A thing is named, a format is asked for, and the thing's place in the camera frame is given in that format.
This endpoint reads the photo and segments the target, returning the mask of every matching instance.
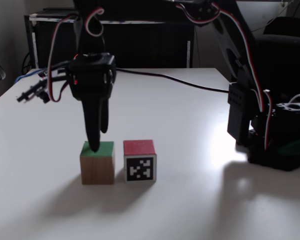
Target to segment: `white table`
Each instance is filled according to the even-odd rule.
[[[228,88],[212,68],[153,72]],[[300,240],[300,169],[246,162],[227,94],[119,72],[101,137],[115,142],[116,183],[83,186],[81,103],[69,88],[58,104],[17,103],[37,81],[0,98],[0,240]],[[155,184],[124,183],[123,140],[138,139],[154,140]]]

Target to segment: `red cube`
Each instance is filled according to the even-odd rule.
[[[123,141],[126,182],[155,182],[157,154],[152,140]]]

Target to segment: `white wall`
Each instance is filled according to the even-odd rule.
[[[41,10],[44,0],[0,0],[0,64],[6,79],[0,81],[0,96],[21,74],[21,65],[28,52],[24,15]]]

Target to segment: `wooden block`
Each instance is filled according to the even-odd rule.
[[[126,182],[155,182],[157,154],[152,140],[123,141]]]
[[[86,141],[80,154],[81,179],[83,185],[108,185],[115,183],[115,143],[100,142],[93,152]]]

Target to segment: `robotic arm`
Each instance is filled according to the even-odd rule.
[[[251,79],[245,84],[255,90],[259,108],[263,111],[261,87],[254,76],[256,72],[252,63],[254,38],[249,31],[245,33],[248,26],[235,0],[74,0],[74,5],[78,10],[74,27],[78,57],[67,67],[68,83],[73,96],[82,102],[87,138],[93,151],[99,149],[100,131],[106,133],[108,129],[109,98],[116,80],[115,57],[104,53],[100,34],[103,26],[94,16],[105,19],[111,16],[108,18],[114,21],[142,20],[196,26],[215,21],[217,30],[236,31],[239,35],[228,36],[223,40],[223,46],[234,49],[240,68]],[[236,77],[238,73],[235,71],[238,70],[231,66],[232,62],[229,64],[232,75]]]
[[[55,101],[51,86],[56,79],[52,78],[51,70],[65,68],[64,87],[69,84],[73,97],[82,102],[87,138],[90,148],[96,152],[100,131],[108,130],[109,98],[117,75],[115,57],[105,52],[100,20],[170,22],[200,27],[212,23],[232,75],[228,133],[238,144],[249,148],[251,163],[284,170],[300,166],[300,103],[281,103],[282,92],[275,88],[271,89],[273,92],[266,90],[267,73],[260,67],[264,56],[235,0],[73,1],[78,14],[61,20],[56,31],[63,21],[76,17],[77,57],[51,66],[55,31],[47,80],[23,93],[19,102],[30,94],[45,102]]]

